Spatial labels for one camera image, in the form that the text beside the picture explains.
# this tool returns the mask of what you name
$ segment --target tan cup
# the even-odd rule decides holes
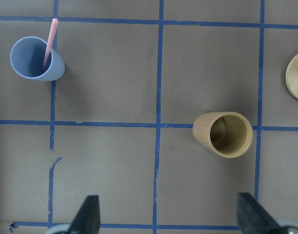
[[[219,156],[235,158],[250,148],[253,129],[250,122],[238,113],[210,112],[194,121],[193,136]]]

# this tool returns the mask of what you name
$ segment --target blue cup rim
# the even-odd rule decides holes
[[[51,53],[50,53],[50,55],[51,55],[51,59],[52,59],[52,60],[51,60],[51,64],[50,64],[50,66],[47,68],[47,70],[46,70],[44,73],[42,73],[41,75],[37,76],[37,77],[26,77],[26,76],[20,74],[20,73],[15,69],[15,67],[14,67],[14,65],[13,65],[13,61],[12,61],[12,54],[13,54],[13,49],[14,49],[14,48],[15,48],[15,47],[16,47],[22,40],[25,40],[25,39],[28,39],[28,38],[38,39],[38,40],[44,42],[45,45],[47,45],[47,42],[46,42],[45,40],[43,40],[42,38],[35,37],[35,36],[28,36],[28,37],[21,38],[21,39],[19,39],[18,41],[16,41],[16,43],[13,45],[13,47],[12,47],[12,49],[11,49],[11,53],[10,53],[9,59],[10,59],[10,61],[11,61],[11,65],[12,65],[13,70],[14,70],[18,75],[20,75],[21,77],[26,78],[26,79],[38,79],[38,78],[40,78],[40,77],[45,76],[45,75],[48,73],[48,71],[50,70],[50,68],[52,67],[52,65],[53,65],[53,48],[51,49]]]

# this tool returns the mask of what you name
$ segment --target light blue plastic cup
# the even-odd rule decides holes
[[[23,78],[52,81],[59,79],[65,72],[65,64],[59,54],[51,49],[47,67],[43,71],[47,42],[37,37],[25,37],[18,40],[10,54],[14,71]]]

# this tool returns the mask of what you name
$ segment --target wooden plate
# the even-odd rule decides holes
[[[286,85],[298,100],[298,54],[290,61],[285,74]]]

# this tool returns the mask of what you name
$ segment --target black object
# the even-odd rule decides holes
[[[100,210],[98,195],[87,196],[66,232],[56,234],[98,234]]]
[[[280,226],[249,193],[238,193],[237,222],[243,234],[298,234],[298,227]]]

